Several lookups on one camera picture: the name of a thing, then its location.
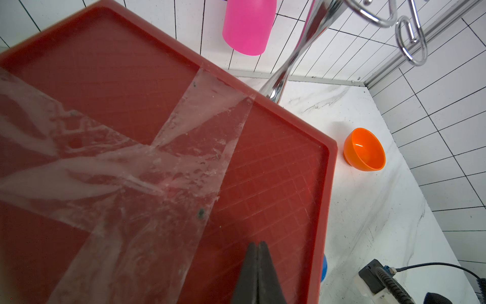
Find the red plastic drawer cabinet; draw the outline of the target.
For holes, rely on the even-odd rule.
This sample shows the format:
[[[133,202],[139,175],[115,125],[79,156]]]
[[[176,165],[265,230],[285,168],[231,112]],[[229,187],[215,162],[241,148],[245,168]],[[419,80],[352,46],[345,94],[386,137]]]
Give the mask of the red plastic drawer cabinet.
[[[317,303],[337,143],[114,1],[1,54],[1,302]]]

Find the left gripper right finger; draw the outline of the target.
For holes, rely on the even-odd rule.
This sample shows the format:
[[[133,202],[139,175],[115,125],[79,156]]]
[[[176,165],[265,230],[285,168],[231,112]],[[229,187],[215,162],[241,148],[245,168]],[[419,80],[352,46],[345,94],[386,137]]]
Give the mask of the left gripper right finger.
[[[258,303],[286,304],[268,245],[258,245]]]

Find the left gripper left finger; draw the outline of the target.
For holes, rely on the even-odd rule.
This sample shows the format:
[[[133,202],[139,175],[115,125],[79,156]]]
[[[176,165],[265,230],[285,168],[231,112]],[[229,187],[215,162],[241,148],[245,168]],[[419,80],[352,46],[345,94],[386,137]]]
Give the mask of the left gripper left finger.
[[[256,304],[258,301],[258,248],[250,243],[246,251],[231,304]]]

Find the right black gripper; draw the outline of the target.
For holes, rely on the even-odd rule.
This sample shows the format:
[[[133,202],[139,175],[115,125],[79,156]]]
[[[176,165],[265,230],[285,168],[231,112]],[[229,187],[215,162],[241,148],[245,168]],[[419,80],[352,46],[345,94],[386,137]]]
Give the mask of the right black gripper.
[[[477,281],[481,299],[485,300],[484,278],[479,277],[474,272],[462,266],[444,262],[420,263],[394,268],[388,265],[382,265],[378,260],[374,259],[358,272],[353,278],[353,282],[360,293],[370,298],[373,303],[414,303],[415,301],[412,296],[395,280],[394,276],[398,272],[429,266],[452,267],[472,275]]]

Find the blue drawer knob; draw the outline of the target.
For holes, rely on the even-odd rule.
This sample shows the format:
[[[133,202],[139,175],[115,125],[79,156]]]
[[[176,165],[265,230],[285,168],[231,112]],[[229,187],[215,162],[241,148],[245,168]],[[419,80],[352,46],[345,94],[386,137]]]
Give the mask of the blue drawer knob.
[[[322,267],[322,272],[321,272],[321,282],[323,282],[324,279],[326,278],[327,271],[328,271],[328,262],[327,262],[326,256],[324,256],[323,257],[323,267]]]

